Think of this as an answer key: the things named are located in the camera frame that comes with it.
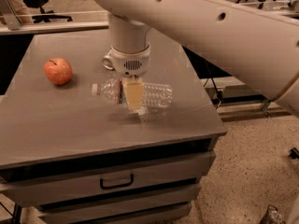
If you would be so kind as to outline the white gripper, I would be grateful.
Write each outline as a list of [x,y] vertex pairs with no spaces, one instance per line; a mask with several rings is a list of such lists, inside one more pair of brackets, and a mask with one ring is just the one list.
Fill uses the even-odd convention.
[[150,47],[136,53],[124,53],[111,48],[111,56],[115,70],[123,77],[128,77],[122,80],[122,86],[129,109],[139,109],[144,93],[141,76],[150,68]]

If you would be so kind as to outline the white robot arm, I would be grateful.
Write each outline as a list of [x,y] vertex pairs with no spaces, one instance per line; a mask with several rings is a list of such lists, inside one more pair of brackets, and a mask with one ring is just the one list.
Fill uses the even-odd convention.
[[94,1],[108,13],[113,65],[122,75],[145,74],[154,28],[299,113],[299,20],[224,0]]

